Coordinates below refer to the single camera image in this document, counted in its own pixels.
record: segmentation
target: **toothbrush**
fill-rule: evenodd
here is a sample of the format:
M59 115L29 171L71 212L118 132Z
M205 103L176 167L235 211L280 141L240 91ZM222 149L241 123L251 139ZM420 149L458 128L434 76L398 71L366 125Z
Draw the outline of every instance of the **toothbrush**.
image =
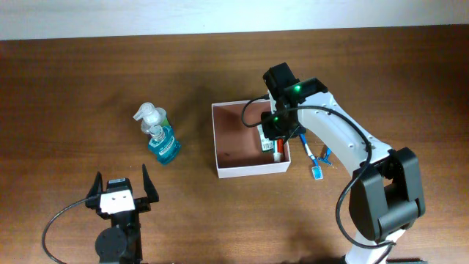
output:
M314 166L312 167L311 172L313 173L314 179L315 180L323 179L321 167L319 163L317 162L317 159L314 157L313 153L309 149L308 142L306 141L305 135L300 134L300 139L301 139L301 143L303 143L303 146L305 148L306 155L308 155L308 157L313 161Z

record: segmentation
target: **white cardboard box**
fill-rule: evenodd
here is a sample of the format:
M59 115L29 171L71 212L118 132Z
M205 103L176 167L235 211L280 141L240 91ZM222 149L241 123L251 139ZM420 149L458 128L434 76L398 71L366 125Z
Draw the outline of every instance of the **white cardboard box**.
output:
M286 172L291 160L288 142L279 163L272 153L263 153L259 131L241 123L241 110L247 100L212 104L213 141L219 178ZM270 111L269 100L258 100L245 111L248 123L260 121L263 111Z

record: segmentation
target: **wood grain surface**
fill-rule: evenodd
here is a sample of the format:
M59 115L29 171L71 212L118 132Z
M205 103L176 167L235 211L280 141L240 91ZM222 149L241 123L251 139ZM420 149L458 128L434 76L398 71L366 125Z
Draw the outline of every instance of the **wood grain surface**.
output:
M466 263L468 36L468 26L431 26L0 42L1 262L50 263L40 245L50 217L82 199L98 170L104 180L130 178L144 195L142 163L160 194L141 215L149 263L345 254L334 207L350 176L335 156L325 179L312 180L296 139L287 173L216 175L211 103L265 93L262 74L288 62L298 78L318 77L377 138L417 154L426 215L391 256ZM181 141L168 166L132 118L145 101L167 110ZM318 155L322 142L308 138ZM74 209L52 226L49 248L68 263L97 263L95 239L109 224Z

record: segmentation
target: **robotic arm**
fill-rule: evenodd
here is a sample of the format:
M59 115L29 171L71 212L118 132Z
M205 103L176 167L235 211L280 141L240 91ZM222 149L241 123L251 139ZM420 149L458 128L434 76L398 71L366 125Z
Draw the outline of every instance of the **robotic arm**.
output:
M416 155L406 147L395 151L365 131L317 78L300 82L288 65L282 63L270 68L263 79L276 110L273 114L261 115L260 123L266 137L286 141L306 128L332 149L356 180L351 185L349 206L358 229L355 240L341 228L338 219L341 231L354 243L343 262L385 263L387 256L382 256L386 248L376 245L383 241L395 242L425 213ZM371 159L366 163L369 152ZM383 177L393 180L392 184L384 186ZM370 249L363 245L375 247Z

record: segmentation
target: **blue soap bottle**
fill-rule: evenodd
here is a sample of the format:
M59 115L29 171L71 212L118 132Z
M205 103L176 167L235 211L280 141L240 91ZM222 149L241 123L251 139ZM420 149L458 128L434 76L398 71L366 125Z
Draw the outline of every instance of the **blue soap bottle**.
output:
M166 165L176 158L181 144L174 138L174 131L164 109L155 108L152 103L144 103L133 118L143 119L141 130L149 137L148 149L156 155L159 162Z

